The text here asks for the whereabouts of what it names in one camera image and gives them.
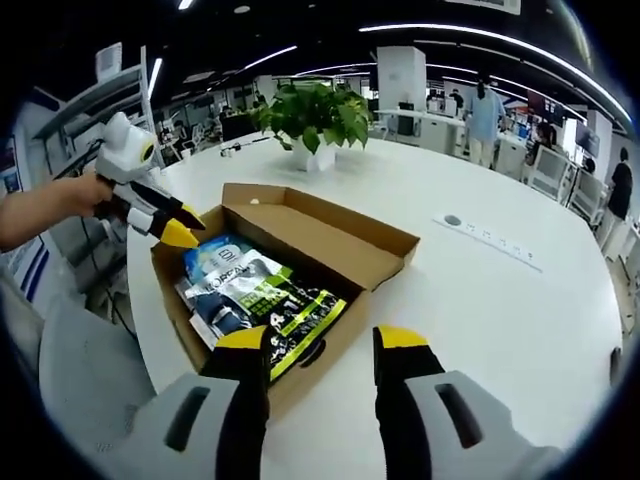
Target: snack bag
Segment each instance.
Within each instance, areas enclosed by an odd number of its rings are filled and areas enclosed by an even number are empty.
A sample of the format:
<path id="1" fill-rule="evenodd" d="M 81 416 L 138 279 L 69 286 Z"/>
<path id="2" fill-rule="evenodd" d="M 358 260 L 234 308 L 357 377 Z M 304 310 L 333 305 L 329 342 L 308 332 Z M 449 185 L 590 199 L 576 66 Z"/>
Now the snack bag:
<path id="1" fill-rule="evenodd" d="M 220 235 L 184 253 L 187 278 L 200 282 L 207 274 L 238 260 L 252 247 L 237 235 Z"/>
<path id="2" fill-rule="evenodd" d="M 307 285 L 294 272 L 257 250 L 213 270 L 187 290 L 189 299 L 218 294 L 252 325 L 271 325 L 271 381 L 276 381 L 333 324 L 347 303 Z"/>

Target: white round table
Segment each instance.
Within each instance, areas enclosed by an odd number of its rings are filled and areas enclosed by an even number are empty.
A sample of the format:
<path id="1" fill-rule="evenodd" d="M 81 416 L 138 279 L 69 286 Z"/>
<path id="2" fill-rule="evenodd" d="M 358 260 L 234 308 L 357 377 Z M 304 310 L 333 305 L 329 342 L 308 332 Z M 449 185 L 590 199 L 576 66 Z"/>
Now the white round table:
<path id="1" fill-rule="evenodd" d="M 220 203 L 225 182 L 288 185 L 420 236 L 412 264 L 374 293 L 370 325 L 427 337 L 444 368 L 505 403 L 534 444 L 569 447 L 609 391 L 609 355 L 622 340 L 605 261 L 582 220 L 520 183 L 381 140 L 364 152 L 339 150 L 335 169 L 316 174 L 293 171 L 274 140 L 231 158 L 212 148 L 165 169 L 161 182 L 198 212 Z M 432 221 L 441 214 L 521 244 L 542 272 Z M 129 230 L 131 307 L 160 392 L 193 367 L 151 266 L 156 240 Z M 263 478 L 385 478 L 375 396 L 369 330 L 303 401 L 270 422 Z"/>

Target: open cardboard box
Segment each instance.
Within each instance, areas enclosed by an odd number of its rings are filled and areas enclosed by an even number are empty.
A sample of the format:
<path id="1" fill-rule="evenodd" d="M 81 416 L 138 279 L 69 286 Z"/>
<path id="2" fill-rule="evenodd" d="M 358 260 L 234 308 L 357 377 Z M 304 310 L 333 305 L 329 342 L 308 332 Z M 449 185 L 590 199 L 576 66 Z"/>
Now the open cardboard box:
<path id="1" fill-rule="evenodd" d="M 419 238 L 312 195 L 268 185 L 226 184 L 222 205 L 201 215 L 201 242 L 223 233 L 251 241 L 273 260 L 310 277 L 348 302 L 326 330 L 313 361 L 294 364 L 269 389 L 272 414 L 304 396 L 342 355 L 367 323 L 369 292 L 410 261 Z M 174 289 L 184 276 L 184 249 L 157 244 L 153 266 L 169 318 L 196 371 L 209 348 L 189 323 L 191 314 Z"/>

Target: white shelf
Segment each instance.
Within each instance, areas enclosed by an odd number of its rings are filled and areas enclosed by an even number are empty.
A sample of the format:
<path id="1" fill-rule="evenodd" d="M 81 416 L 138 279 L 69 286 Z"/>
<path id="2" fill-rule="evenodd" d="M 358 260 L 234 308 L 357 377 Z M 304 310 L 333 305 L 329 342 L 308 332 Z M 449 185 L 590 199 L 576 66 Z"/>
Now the white shelf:
<path id="1" fill-rule="evenodd" d="M 93 105 L 96 105 L 98 102 L 106 100 L 107 98 L 138 84 L 141 72 L 142 66 L 136 65 L 135 67 L 123 70 L 119 74 L 103 82 L 96 83 L 89 87 L 84 92 L 76 95 L 69 101 L 69 103 L 61 108 L 55 116 L 34 135 L 33 138 L 46 140 L 65 124 L 81 113 L 86 112 Z"/>

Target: ceiling light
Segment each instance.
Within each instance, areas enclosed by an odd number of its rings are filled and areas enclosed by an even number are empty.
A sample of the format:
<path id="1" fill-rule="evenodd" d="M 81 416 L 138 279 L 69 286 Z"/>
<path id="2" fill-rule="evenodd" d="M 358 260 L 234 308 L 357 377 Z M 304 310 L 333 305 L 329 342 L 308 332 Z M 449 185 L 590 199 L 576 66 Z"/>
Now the ceiling light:
<path id="1" fill-rule="evenodd" d="M 156 62 L 153 64 L 153 71 L 151 72 L 151 80 L 149 81 L 149 100 L 151 100 L 151 95 L 153 95 L 153 89 L 156 86 L 156 81 L 158 80 L 158 74 L 160 73 L 161 66 L 162 59 L 156 58 Z"/>
<path id="2" fill-rule="evenodd" d="M 182 0 L 180 2 L 180 5 L 178 6 L 178 10 L 186 10 L 191 6 L 192 3 L 193 3 L 193 0 Z"/>
<path id="3" fill-rule="evenodd" d="M 349 68 L 349 67 L 368 67 L 371 65 L 376 65 L 376 63 L 370 62 L 370 63 L 350 63 L 348 65 L 334 65 L 333 67 L 316 68 L 315 70 L 307 70 L 306 72 L 296 73 L 294 77 L 301 77 L 302 75 L 307 75 L 309 73 L 324 72 L 327 70 L 338 70 L 341 68 Z"/>
<path id="4" fill-rule="evenodd" d="M 551 100 L 552 102 L 557 103 L 558 105 L 561 105 L 562 107 L 564 107 L 566 110 L 569 110 L 571 113 L 573 113 L 576 117 L 578 117 L 580 120 L 582 120 L 583 122 L 586 122 L 587 119 L 580 115 L 578 112 L 576 112 L 573 108 L 569 107 L 568 105 L 565 105 L 562 102 L 559 102 L 558 100 L 551 98 L 549 95 L 546 95 L 542 92 L 539 92 L 538 90 L 534 90 L 531 87 L 527 87 L 526 85 L 522 85 L 520 83 L 514 82 L 513 80 L 507 80 L 506 78 L 500 78 L 500 77 L 496 77 L 495 75 L 491 75 L 491 78 L 498 80 L 499 82 L 505 82 L 505 83 L 510 83 L 511 85 L 515 85 L 516 87 L 520 87 L 520 88 L 524 88 L 525 90 L 529 90 L 533 93 L 537 93 L 538 95 L 541 95 L 545 98 L 548 98 L 549 100 Z"/>
<path id="5" fill-rule="evenodd" d="M 340 78 L 340 77 L 356 77 L 356 76 L 366 76 L 366 75 L 370 75 L 369 72 L 353 72 L 353 73 L 339 73 L 337 75 L 333 75 L 333 78 Z"/>
<path id="6" fill-rule="evenodd" d="M 415 43 L 430 43 L 434 45 L 458 45 L 456 42 L 442 42 L 440 40 L 414 40 Z"/>
<path id="7" fill-rule="evenodd" d="M 457 70 L 458 72 L 467 72 L 467 73 L 473 73 L 476 75 L 478 74 L 478 72 L 476 72 L 475 70 L 469 70 L 468 68 L 449 67 L 448 65 L 436 65 L 434 63 L 427 63 L 426 65 L 427 67 L 446 68 L 447 70 Z"/>
<path id="8" fill-rule="evenodd" d="M 535 45 L 531 45 L 530 43 L 523 42 L 522 40 L 518 40 L 512 37 L 507 37 L 506 35 L 501 35 L 499 33 L 480 30 L 478 28 L 462 27 L 458 25 L 440 25 L 435 23 L 405 23 L 405 24 L 397 24 L 397 25 L 379 25 L 375 27 L 364 27 L 359 29 L 359 31 L 360 32 L 376 32 L 381 30 L 398 30 L 398 29 L 407 29 L 407 28 L 426 28 L 426 29 L 433 29 L 433 30 L 452 30 L 456 32 L 472 33 L 476 35 L 482 35 L 485 37 L 495 38 L 498 40 L 502 40 L 503 42 L 510 43 L 512 45 L 517 45 L 519 47 L 526 48 L 527 50 L 530 50 L 539 55 L 542 55 L 543 57 L 548 58 L 552 62 L 557 63 L 558 65 L 562 66 L 566 70 L 569 70 L 574 75 L 580 77 L 582 80 L 584 80 L 593 88 L 595 88 L 598 92 L 600 92 L 605 98 L 607 98 L 607 100 L 609 100 L 618 109 L 618 111 L 622 113 L 622 115 L 624 115 L 624 117 L 629 122 L 633 123 L 633 120 L 631 119 L 631 115 L 627 113 L 627 111 L 624 109 L 622 104 L 620 104 L 620 102 L 618 102 L 618 100 L 616 100 L 613 95 L 611 95 L 607 90 L 604 89 L 603 86 L 601 86 L 599 83 L 593 80 L 589 75 L 584 73 L 582 70 L 574 67 L 569 62 L 567 62 L 566 60 L 563 60 L 557 55 L 547 52 L 546 50 L 536 47 Z"/>
<path id="9" fill-rule="evenodd" d="M 171 97 L 171 100 L 178 100 L 180 98 L 184 98 L 187 95 L 190 95 L 191 92 L 184 92 L 184 93 L 179 93 L 178 95 L 174 95 L 173 97 Z"/>
<path id="10" fill-rule="evenodd" d="M 255 62 L 250 63 L 249 65 L 247 65 L 246 67 L 244 67 L 242 70 L 248 70 L 248 69 L 249 69 L 249 68 L 251 68 L 251 67 L 255 67 L 255 66 L 256 66 L 256 65 L 258 65 L 259 63 L 266 62 L 266 61 L 267 61 L 267 60 L 269 60 L 270 58 L 277 57 L 278 55 L 282 55 L 283 53 L 290 52 L 290 51 L 292 51 L 292 50 L 295 50 L 296 48 L 298 48 L 298 46 L 297 46 L 297 45 L 294 45 L 293 47 L 285 48 L 285 49 L 283 49 L 283 50 L 280 50 L 279 52 L 272 53 L 271 55 L 267 55 L 266 57 L 261 58 L 260 60 L 256 60 Z"/>
<path id="11" fill-rule="evenodd" d="M 184 79 L 184 82 L 182 83 L 199 82 L 200 80 L 205 80 L 209 78 L 214 73 L 216 73 L 215 70 L 211 70 L 210 72 L 202 72 L 202 73 L 196 73 L 195 75 L 189 75 L 187 78 Z"/>
<path id="12" fill-rule="evenodd" d="M 426 42 L 426 41 L 422 41 L 422 40 L 414 40 L 414 41 L 415 41 L 415 42 L 418 42 L 418 43 Z M 498 52 L 498 51 L 496 51 L 496 50 L 491 50 L 490 48 L 477 47 L 477 46 L 475 46 L 475 45 L 468 45 L 468 44 L 465 44 L 465 43 L 461 44 L 461 46 L 462 46 L 462 47 L 465 47 L 465 48 L 472 48 L 472 49 L 474 49 L 474 50 L 482 50 L 482 51 L 484 51 L 484 52 L 493 53 L 493 54 L 496 54 L 496 55 L 500 55 L 500 56 L 502 56 L 502 57 L 507 57 L 507 58 L 510 58 L 511 60 L 515 60 L 516 62 L 520 62 L 520 61 L 521 61 L 518 57 L 514 57 L 514 56 L 512 56 L 512 55 L 507 55 L 506 53 Z M 536 65 L 536 64 L 534 64 L 534 63 L 527 62 L 527 61 L 525 61 L 525 62 L 523 62 L 523 63 L 524 63 L 525 65 L 529 66 L 529 67 L 535 68 L 536 70 L 540 70 L 541 72 L 544 72 L 545 74 L 550 75 L 550 76 L 552 76 L 553 78 L 555 78 L 555 79 L 557 79 L 557 80 L 561 81 L 562 83 L 564 83 L 565 85 L 567 85 L 567 86 L 568 86 L 568 87 L 570 87 L 571 89 L 575 90 L 575 91 L 576 91 L 580 96 L 582 96 L 582 97 L 586 98 L 586 99 L 587 99 L 587 100 L 589 100 L 591 103 L 593 103 L 594 105 L 596 105 L 596 106 L 597 106 L 600 110 L 602 110 L 602 111 L 603 111 L 603 112 L 604 112 L 604 113 L 605 113 L 605 114 L 606 114 L 606 115 L 607 115 L 607 116 L 608 116 L 612 121 L 616 122 L 615 117 L 614 117 L 614 116 L 609 112 L 609 110 L 607 110 L 606 108 L 604 108 L 604 107 L 602 106 L 602 104 L 600 104 L 600 103 L 599 103 L 596 99 L 594 99 L 592 96 L 590 96 L 589 94 L 587 94 L 587 93 L 583 92 L 580 88 L 575 87 L 571 82 L 569 82 L 569 81 L 565 80 L 564 78 L 560 77 L 559 75 L 556 75 L 555 73 L 550 72 L 549 70 L 547 70 L 547 69 L 545 69 L 545 68 L 542 68 L 542 67 L 540 67 L 540 66 L 538 66 L 538 65 Z M 531 90 L 532 92 L 539 93 L 539 92 L 537 92 L 536 90 L 533 90 L 533 89 L 531 89 L 531 88 L 529 88 L 529 87 L 524 87 L 524 86 L 523 86 L 523 88 L 526 88 L 527 90 Z M 582 121 L 583 121 L 583 122 L 586 122 L 586 121 L 587 121 L 587 120 L 586 120 L 586 118 L 585 118 L 584 116 L 580 115 L 578 112 L 576 112 L 576 111 L 575 111 L 574 109 L 572 109 L 571 107 L 568 107 L 567 105 L 563 104 L 562 102 L 559 102 L 559 101 L 557 101 L 557 100 L 554 100 L 554 99 L 553 99 L 553 98 L 551 98 L 551 97 L 548 97 L 548 98 L 549 98 L 550 100 L 553 100 L 553 101 L 554 101 L 554 102 L 556 102 L 557 104 L 562 105 L 564 108 L 566 108 L 567 110 L 569 110 L 570 112 L 572 112 L 574 115 L 577 115 L 579 118 L 581 118 L 581 119 L 582 119 Z"/>
<path id="13" fill-rule="evenodd" d="M 477 82 L 472 82 L 472 81 L 470 81 L 470 80 L 462 80 L 461 78 L 452 78 L 452 77 L 442 77 L 442 78 L 443 78 L 443 79 L 446 79 L 446 80 L 452 80 L 452 81 L 454 81 L 454 82 L 469 83 L 469 84 L 471 84 L 471 85 L 476 85 L 476 84 L 477 84 Z M 527 86 L 525 86 L 525 85 L 521 85 L 521 84 L 516 83 L 516 82 L 513 82 L 513 81 L 511 81 L 511 80 L 506 80 L 506 79 L 504 79 L 504 78 L 496 77 L 495 75 L 491 75 L 491 78 L 493 78 L 494 80 L 501 81 L 501 82 L 510 83 L 510 84 L 512 84 L 512 85 L 515 85 L 516 87 L 524 88 L 525 90 L 531 90 L 533 93 L 537 93 L 538 95 L 542 95 L 543 97 L 548 98 L 548 99 L 549 99 L 549 100 L 551 100 L 552 102 L 557 103 L 558 105 L 562 106 L 565 110 L 570 111 L 570 112 L 571 112 L 571 113 L 573 113 L 576 117 L 578 117 L 580 120 L 582 120 L 584 123 L 586 123 L 586 122 L 587 122 L 587 119 L 586 119 L 583 115 L 581 115 L 580 113 L 576 112 L 576 111 L 575 111 L 573 108 L 571 108 L 570 106 L 565 105 L 564 103 L 559 102 L 559 101 L 558 101 L 558 100 L 556 100 L 555 98 L 550 97 L 549 95 L 545 95 L 544 93 L 539 92 L 539 91 L 537 91 L 537 90 L 534 90 L 533 88 L 529 88 L 529 87 L 527 87 Z M 503 93 L 507 93 L 507 94 L 509 94 L 509 95 L 512 95 L 512 96 L 514 96 L 514 97 L 516 97 L 516 98 L 519 98 L 519 99 L 521 99 L 521 100 L 524 100 L 525 102 L 529 102 L 529 99 L 528 99 L 528 98 L 521 97 L 520 95 L 516 95 L 515 93 L 509 92 L 509 91 L 507 91 L 507 90 L 503 90 L 503 89 L 498 88 L 498 87 L 491 87 L 491 88 L 492 88 L 493 90 L 498 91 L 498 92 L 503 92 Z"/>
<path id="14" fill-rule="evenodd" d="M 476 82 L 472 82 L 470 80 L 463 80 L 461 78 L 453 78 L 453 77 L 442 77 L 443 80 L 451 80 L 453 82 L 461 82 L 461 83 L 469 83 L 471 85 L 476 85 Z M 527 99 L 526 97 L 523 97 L 522 95 L 517 95 L 513 92 L 510 92 L 508 90 L 503 90 L 502 88 L 498 88 L 498 87 L 491 87 L 492 90 L 495 90 L 496 92 L 502 92 L 505 93 L 507 95 L 509 95 L 510 97 L 513 98 L 517 98 L 519 100 L 522 100 L 524 102 L 528 102 L 529 99 Z"/>

